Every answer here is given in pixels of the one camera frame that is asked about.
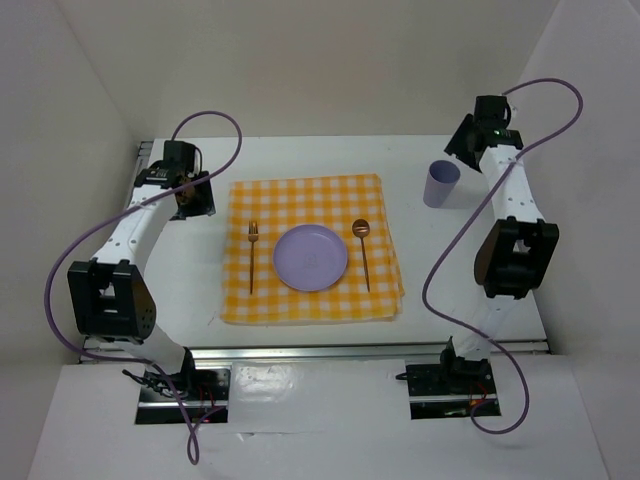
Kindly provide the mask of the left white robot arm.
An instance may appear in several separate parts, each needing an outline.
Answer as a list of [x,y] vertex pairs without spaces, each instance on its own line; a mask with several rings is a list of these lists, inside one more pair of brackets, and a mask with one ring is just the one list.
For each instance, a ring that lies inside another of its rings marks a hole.
[[157,306],[144,281],[144,271],[169,221],[215,213],[209,182],[160,200],[155,196],[208,174],[202,168],[198,147],[166,141],[163,157],[143,169],[134,181],[129,205],[138,209],[117,222],[90,260],[75,261],[67,271],[79,332],[159,365],[165,372],[162,386],[176,399],[193,395],[199,377],[189,350],[157,325]]

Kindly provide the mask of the lavender cup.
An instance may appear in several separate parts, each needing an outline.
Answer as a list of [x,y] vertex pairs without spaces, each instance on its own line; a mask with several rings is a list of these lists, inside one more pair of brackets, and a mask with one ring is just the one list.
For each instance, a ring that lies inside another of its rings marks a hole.
[[460,179],[459,168],[447,160],[436,160],[429,165],[423,191],[423,203],[440,208]]

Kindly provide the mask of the yellow checkered cloth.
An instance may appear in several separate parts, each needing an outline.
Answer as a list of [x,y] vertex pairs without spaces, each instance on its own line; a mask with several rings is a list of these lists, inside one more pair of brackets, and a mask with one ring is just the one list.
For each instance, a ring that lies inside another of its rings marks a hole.
[[[370,292],[360,240],[352,224],[370,225],[365,239]],[[249,291],[248,227],[256,220],[253,294]],[[289,229],[318,224],[345,242],[348,265],[325,291],[296,291],[277,277],[272,254]],[[229,191],[223,261],[223,321],[237,325],[314,325],[390,320],[402,310],[404,287],[389,230],[382,181],[376,174],[237,181]]]

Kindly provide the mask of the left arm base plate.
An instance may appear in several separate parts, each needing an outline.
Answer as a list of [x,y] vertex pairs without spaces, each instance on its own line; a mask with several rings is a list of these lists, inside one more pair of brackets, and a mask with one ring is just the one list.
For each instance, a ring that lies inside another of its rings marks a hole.
[[[140,386],[135,416],[136,425],[184,424],[184,418],[174,395],[157,371],[134,375]],[[226,423],[230,393],[230,368],[199,369],[188,386],[177,376],[173,378],[188,419],[193,423]]]

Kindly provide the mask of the copper fork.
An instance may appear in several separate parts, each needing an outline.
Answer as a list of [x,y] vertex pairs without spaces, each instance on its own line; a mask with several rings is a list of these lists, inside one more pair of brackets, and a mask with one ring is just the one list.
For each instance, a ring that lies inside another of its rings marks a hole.
[[256,220],[251,220],[249,222],[248,240],[250,242],[249,291],[250,291],[250,294],[253,294],[254,271],[255,271],[255,244],[259,240],[259,228]]

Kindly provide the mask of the copper spoon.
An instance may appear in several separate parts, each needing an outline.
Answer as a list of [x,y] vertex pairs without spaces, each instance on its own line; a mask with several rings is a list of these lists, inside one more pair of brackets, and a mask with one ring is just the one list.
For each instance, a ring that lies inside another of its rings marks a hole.
[[365,246],[365,239],[370,234],[369,223],[363,218],[356,219],[352,224],[352,233],[355,237],[357,237],[360,240],[365,282],[366,282],[367,291],[370,292],[370,277],[369,277],[368,259],[367,259],[366,246]]

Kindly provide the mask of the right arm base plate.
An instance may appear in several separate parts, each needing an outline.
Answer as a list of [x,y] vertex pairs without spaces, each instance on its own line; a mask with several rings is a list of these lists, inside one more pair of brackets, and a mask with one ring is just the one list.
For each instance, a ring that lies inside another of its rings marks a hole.
[[395,375],[406,385],[412,420],[469,417],[477,407],[478,417],[501,415],[491,369],[475,379],[446,379],[438,364],[407,364]]

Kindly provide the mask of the lavender plate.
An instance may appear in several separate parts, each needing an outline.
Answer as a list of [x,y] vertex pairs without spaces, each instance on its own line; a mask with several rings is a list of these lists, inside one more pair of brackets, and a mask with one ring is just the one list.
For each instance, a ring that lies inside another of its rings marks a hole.
[[348,251],[333,230],[303,224],[283,233],[276,241],[272,263],[279,280],[301,292],[323,291],[346,272]]

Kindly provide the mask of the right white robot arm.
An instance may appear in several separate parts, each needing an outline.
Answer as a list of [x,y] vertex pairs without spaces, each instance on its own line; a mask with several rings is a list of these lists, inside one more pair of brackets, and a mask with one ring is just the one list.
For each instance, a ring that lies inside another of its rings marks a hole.
[[453,337],[441,353],[436,379],[441,388],[460,393],[490,374],[494,339],[516,302],[537,289],[559,240],[557,225],[544,220],[533,199],[523,162],[521,135],[508,128],[511,108],[504,96],[478,96],[445,152],[482,173],[494,193],[495,223],[479,248],[474,280],[484,292],[470,332]]

